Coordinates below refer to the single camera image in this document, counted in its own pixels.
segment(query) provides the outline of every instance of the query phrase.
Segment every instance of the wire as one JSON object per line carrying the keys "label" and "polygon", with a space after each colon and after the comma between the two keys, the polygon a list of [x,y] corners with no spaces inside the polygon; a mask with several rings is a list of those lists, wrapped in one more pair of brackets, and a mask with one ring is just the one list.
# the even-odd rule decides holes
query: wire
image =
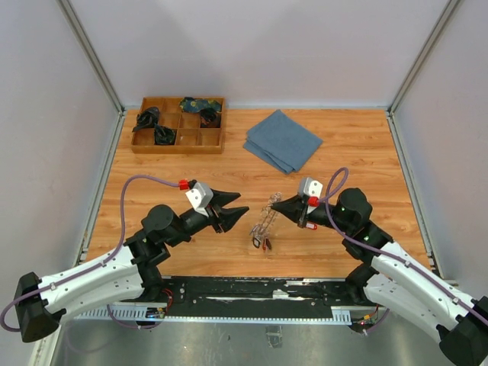
{"label": "wire", "polygon": [[381,316],[380,320],[378,320],[371,328],[368,328],[368,330],[366,330],[366,333],[369,334],[371,332],[374,332],[374,330],[378,329],[378,326],[382,322],[384,322],[384,320],[387,318],[389,313],[390,313],[390,309],[386,309],[385,312],[383,313],[383,316]]}
{"label": "wire", "polygon": [[102,262],[97,263],[96,265],[93,265],[92,267],[86,268],[83,271],[72,274],[71,276],[68,276],[62,280],[59,280],[59,281],[54,282],[52,284],[48,284],[47,286],[44,286],[44,287],[40,287],[37,290],[28,292],[28,293],[14,299],[12,302],[10,302],[9,305],[7,305],[3,309],[2,313],[0,313],[0,326],[2,326],[3,329],[5,329],[9,332],[20,332],[21,331],[20,328],[13,328],[5,322],[5,317],[7,315],[7,312],[12,307],[19,304],[21,301],[24,301],[24,300],[28,299],[29,297],[37,296],[38,294],[41,294],[44,291],[47,291],[52,287],[58,287],[58,286],[61,286],[62,284],[65,284],[66,282],[69,282],[69,281],[74,280],[76,278],[80,278],[81,276],[86,275],[87,273],[90,273],[97,268],[102,267],[103,265],[108,263],[113,257],[115,257],[117,255],[117,253],[122,248],[122,245],[124,244],[124,239],[125,239],[124,199],[125,199],[127,187],[129,186],[129,183],[131,183],[132,181],[134,181],[136,179],[141,179],[141,178],[142,179],[148,179],[150,181],[157,181],[158,183],[161,183],[163,185],[168,185],[169,187],[173,187],[173,188],[178,187],[178,183],[171,183],[169,181],[165,181],[165,180],[160,179],[160,178],[152,177],[151,175],[138,174],[138,175],[133,175],[132,177],[127,179],[127,181],[124,183],[124,186],[122,187],[122,192],[120,193],[120,238],[119,238],[119,243],[115,247],[114,251],[106,259],[104,259]]}
{"label": "wire", "polygon": [[[171,290],[169,290],[168,288],[163,289],[162,292],[164,292],[165,294],[168,295],[168,303],[166,304],[166,313],[168,313],[169,307],[173,304],[173,292]],[[153,328],[156,328],[158,325],[160,325],[162,323],[162,322],[157,322],[156,324],[151,325],[151,326],[132,326],[130,324],[123,323],[119,319],[117,319],[115,317],[115,315],[114,315],[114,312],[110,308],[110,305],[107,305],[107,311],[108,311],[109,317],[113,321],[115,321],[119,326],[122,326],[124,328],[129,328],[129,329],[153,329]]]}
{"label": "wire", "polygon": [[[337,187],[335,187],[332,191],[330,190],[330,188],[332,187],[332,185],[334,184],[334,181],[335,179],[338,177],[339,174],[341,174],[342,172],[344,172],[344,176],[342,177],[342,180],[339,182],[339,184],[337,185]],[[332,214],[330,213],[330,206],[329,206],[329,199],[331,198],[331,196],[333,196],[334,194],[336,194],[339,189],[342,188],[342,186],[344,185],[345,181],[347,180],[349,176],[349,170],[343,166],[342,168],[340,168],[337,172],[335,172],[332,177],[330,178],[329,180],[329,183],[327,185],[327,189],[326,189],[326,196],[321,198],[319,200],[319,202],[324,202],[326,204],[326,213],[327,213],[327,217],[329,218],[329,221],[330,221],[330,224],[332,225],[332,227],[335,229],[335,231],[337,231],[337,233],[339,233],[339,235],[341,235],[344,239],[346,239],[348,242],[351,242],[357,246],[360,246],[361,248],[363,249],[367,249],[371,252],[374,252],[374,253],[377,253],[377,254],[381,254],[381,255],[385,255],[386,257],[389,257],[389,258],[392,258],[392,259],[395,259],[397,260],[398,262],[402,263],[403,265],[406,264],[407,260],[399,257],[398,255],[394,255],[394,254],[391,254],[389,252],[385,252],[384,250],[381,250],[381,249],[377,249],[377,248],[374,248],[373,246],[369,246],[367,244],[364,244],[362,242],[359,242],[358,240],[356,239],[353,239],[351,238],[350,236],[347,236],[345,235],[340,229],[339,227],[337,226],[337,224],[334,222],[333,218],[332,218]],[[447,297],[449,297],[450,299],[454,300],[454,299],[457,299],[457,304],[459,304],[463,309],[465,309],[467,312],[471,313],[473,316],[475,316],[479,321],[481,321],[485,326],[488,327],[488,319],[485,319],[480,313],[478,313],[475,309],[473,309],[472,307],[470,307],[469,305],[467,305],[464,301],[462,301],[461,299],[457,298],[452,292],[450,292],[449,290],[447,290],[446,288],[444,288],[444,286],[442,286],[441,284],[439,284],[434,278],[430,277],[428,274],[426,274],[420,267],[417,267],[416,265],[410,263],[409,264],[409,268],[411,268],[412,270],[414,270],[415,272],[417,272],[419,275],[421,275],[422,277],[424,277],[428,282],[430,282],[431,284],[433,284],[434,286],[436,286],[442,293],[444,293]]]}

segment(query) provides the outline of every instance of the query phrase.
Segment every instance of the metal frame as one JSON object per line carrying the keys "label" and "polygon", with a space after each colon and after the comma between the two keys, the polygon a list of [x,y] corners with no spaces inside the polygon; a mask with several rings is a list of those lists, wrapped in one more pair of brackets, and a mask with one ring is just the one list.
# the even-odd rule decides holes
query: metal frame
{"label": "metal frame", "polygon": [[[393,142],[396,147],[396,151],[400,160],[400,165],[403,170],[403,175],[405,177],[406,185],[410,194],[411,201],[413,203],[413,209],[415,211],[416,218],[419,222],[420,232],[422,234],[422,238],[424,240],[426,250],[429,254],[431,254],[432,259],[434,260],[434,262],[431,264],[435,264],[435,256],[434,256],[435,250],[432,247],[431,240],[430,240],[431,236],[429,235],[429,230],[423,219],[421,203],[419,202],[419,198],[416,194],[416,185],[413,179],[412,169],[410,168],[408,159],[406,158],[405,153],[403,151],[403,143],[396,129],[396,121],[395,121],[394,114],[397,111],[398,107],[401,105],[405,95],[409,91],[409,88],[414,83],[425,61],[429,57],[434,46],[437,44],[440,36],[442,35],[444,29],[446,28],[448,22],[453,18],[456,10],[459,8],[459,5],[462,3],[462,1],[463,0],[448,1],[441,16],[439,17],[437,23],[435,24],[432,32],[430,33],[429,37],[424,43],[419,55],[416,57],[416,60],[413,63],[412,68],[408,72],[406,78],[403,80],[402,85],[400,86],[397,94],[395,95],[392,101],[392,104],[386,110],[387,120],[393,137]],[[111,164],[114,159],[114,154],[117,148],[118,140],[120,138],[122,126],[124,124],[125,107],[122,105],[120,99],[118,98],[114,86],[112,85],[99,58],[97,57],[96,52],[93,46],[91,45],[91,42],[82,26],[82,23],[79,20],[78,16],[76,15],[75,9],[73,8],[71,1],[56,0],[56,2],[59,5],[60,10],[66,17],[66,20],[68,21],[70,27],[72,28],[72,31],[76,36],[76,39],[80,43],[80,46],[82,47],[85,55],[88,58],[88,61],[91,63],[91,66],[96,76],[100,80],[101,85],[103,86],[104,90],[107,92],[107,95],[110,98],[115,109],[119,112],[119,118],[117,120],[116,126],[114,128],[111,137],[111,143],[107,151],[107,154],[104,157],[104,167],[101,171],[98,188],[94,200],[91,204],[90,213],[88,215],[88,219],[86,222],[85,235],[83,236],[80,245],[80,253],[77,256],[75,262],[73,263],[74,265],[77,265],[78,263],[83,262],[85,260],[86,252],[88,250],[88,244],[90,238],[92,237],[92,232],[94,229],[98,209],[100,207],[101,198],[103,196],[105,185],[107,184],[108,174],[110,172]],[[438,267],[438,271],[439,274],[442,276],[442,271],[439,267]],[[59,329],[51,336],[42,339],[39,342],[36,342],[34,346],[34,352],[30,359],[29,365],[38,366],[38,365],[50,364],[53,358],[53,354],[56,348],[56,343],[58,341],[58,338],[59,338]]]}
{"label": "metal frame", "polygon": [[403,141],[398,134],[398,130],[396,127],[396,121],[394,116],[387,113],[387,121],[388,126],[390,127],[391,136],[393,137],[393,144],[396,149],[396,154],[398,155],[398,159],[400,161],[400,167],[403,172],[403,177],[405,178],[405,183],[407,187],[407,191],[409,192],[410,200],[412,201],[413,212],[415,213],[417,223],[419,224],[420,228],[420,235],[424,241],[425,250],[427,251],[428,257],[432,260],[431,267],[434,267],[432,270],[435,272],[437,271],[440,277],[444,277],[441,268],[438,266],[437,261],[435,260],[436,251],[432,246],[431,235],[429,233],[429,229],[425,224],[424,216],[422,213],[422,205],[420,203],[419,196],[417,195],[416,183],[413,178],[412,168],[409,164],[408,159],[405,156],[405,152],[403,150]]}
{"label": "metal frame", "polygon": [[435,23],[434,29],[427,37],[422,49],[420,50],[419,55],[417,56],[415,62],[413,63],[410,71],[406,75],[406,78],[403,80],[400,89],[395,95],[391,106],[387,109],[390,114],[394,114],[398,107],[400,106],[403,98],[405,98],[406,93],[409,91],[410,87],[412,86],[413,82],[415,81],[417,75],[419,74],[420,70],[422,69],[425,61],[431,54],[432,50],[434,49],[435,45],[437,44],[439,38],[444,33],[444,29],[448,25],[449,21],[454,16],[454,13],[459,8],[459,5],[463,2],[463,0],[449,0],[447,5],[444,7],[444,10],[441,13],[441,16]]}
{"label": "metal frame", "polygon": [[88,61],[93,67],[93,71],[97,75],[98,79],[100,80],[101,85],[104,87],[105,91],[107,92],[108,97],[110,98],[112,104],[114,105],[115,109],[119,113],[124,112],[124,106],[120,102],[119,97],[112,85],[110,79],[107,76],[103,66],[100,63],[100,60],[97,57],[97,54],[90,43],[88,36],[86,35],[85,29],[82,26],[81,21],[79,20],[78,16],[76,15],[75,9],[73,8],[70,0],[56,0],[59,5],[59,8],[63,12],[66,20],[68,21],[69,26],[71,27],[76,39],[78,40],[80,46],[85,52],[85,55],[88,57]]}

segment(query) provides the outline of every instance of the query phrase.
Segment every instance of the red connector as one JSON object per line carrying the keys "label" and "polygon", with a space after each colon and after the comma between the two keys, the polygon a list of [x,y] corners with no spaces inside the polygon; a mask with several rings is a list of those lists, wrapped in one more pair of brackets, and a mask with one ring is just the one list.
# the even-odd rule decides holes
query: red connector
{"label": "red connector", "polygon": [[312,207],[318,207],[319,206],[319,198],[318,197],[310,197],[308,199],[308,205]]}
{"label": "red connector", "polygon": [[185,189],[190,189],[190,185],[186,179],[182,179],[178,182],[178,186],[180,187],[180,191],[184,191]]}

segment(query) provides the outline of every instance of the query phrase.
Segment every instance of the black fabric item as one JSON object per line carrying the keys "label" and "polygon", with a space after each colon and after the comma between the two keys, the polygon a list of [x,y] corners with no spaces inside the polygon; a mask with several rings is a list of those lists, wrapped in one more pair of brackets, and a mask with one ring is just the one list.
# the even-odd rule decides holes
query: black fabric item
{"label": "black fabric item", "polygon": [[171,128],[154,126],[154,143],[155,145],[175,145],[176,133]]}
{"label": "black fabric item", "polygon": [[220,115],[213,108],[204,108],[200,111],[200,127],[220,127]]}
{"label": "black fabric item", "polygon": [[132,132],[137,132],[143,128],[153,128],[159,121],[159,109],[157,107],[149,107],[141,114],[137,115],[137,125],[132,129]]}

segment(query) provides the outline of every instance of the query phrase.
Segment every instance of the wooden floor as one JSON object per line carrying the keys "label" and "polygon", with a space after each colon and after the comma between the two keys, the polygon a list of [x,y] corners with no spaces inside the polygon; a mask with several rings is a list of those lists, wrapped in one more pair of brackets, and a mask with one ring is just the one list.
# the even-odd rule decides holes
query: wooden floor
{"label": "wooden floor", "polygon": [[[159,269],[163,275],[345,277],[359,262],[341,245],[333,230],[299,229],[280,216],[272,230],[273,250],[263,253],[251,244],[249,231],[271,194],[284,198],[297,193],[302,177],[324,185],[341,166],[350,169],[346,187],[360,187],[373,204],[372,220],[386,230],[413,257],[428,265],[390,131],[383,111],[288,110],[289,117],[323,138],[324,143],[299,173],[284,175],[242,148],[246,131],[271,110],[230,110],[222,155],[135,155],[130,150],[136,111],[129,111],[115,154],[103,201],[91,239],[88,258],[112,249],[120,235],[119,197],[124,182],[134,174],[169,181],[197,179],[214,189],[238,191],[232,206],[250,211],[225,234],[206,228],[190,243],[170,248],[172,257]],[[152,181],[134,181],[127,190],[127,234],[140,229],[140,220],[157,204],[180,214],[190,208],[183,191]]]}

